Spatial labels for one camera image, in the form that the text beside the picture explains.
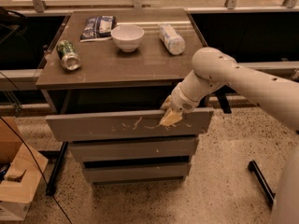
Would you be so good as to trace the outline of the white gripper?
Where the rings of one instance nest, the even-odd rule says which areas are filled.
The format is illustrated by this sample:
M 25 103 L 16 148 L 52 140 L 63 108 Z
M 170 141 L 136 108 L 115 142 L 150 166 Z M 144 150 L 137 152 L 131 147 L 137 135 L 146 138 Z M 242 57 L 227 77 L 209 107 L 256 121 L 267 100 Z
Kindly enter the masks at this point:
M 182 113 L 191 113 L 198 105 L 198 101 L 192 101 L 183 93 L 179 82 L 161 105 L 161 109 L 166 112 L 160 120 L 160 125 L 168 127 L 181 121 Z

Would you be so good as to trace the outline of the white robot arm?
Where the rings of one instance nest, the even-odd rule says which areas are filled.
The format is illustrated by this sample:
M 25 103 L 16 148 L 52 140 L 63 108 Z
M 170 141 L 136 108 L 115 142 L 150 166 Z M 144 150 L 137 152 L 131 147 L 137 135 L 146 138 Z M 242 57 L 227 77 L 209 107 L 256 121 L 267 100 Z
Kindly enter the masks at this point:
M 172 126 L 202 98 L 228 86 L 291 130 L 299 132 L 299 84 L 247 68 L 214 48 L 192 56 L 192 71 L 163 102 L 160 124 Z M 299 147 L 290 154 L 278 181 L 269 224 L 299 224 Z

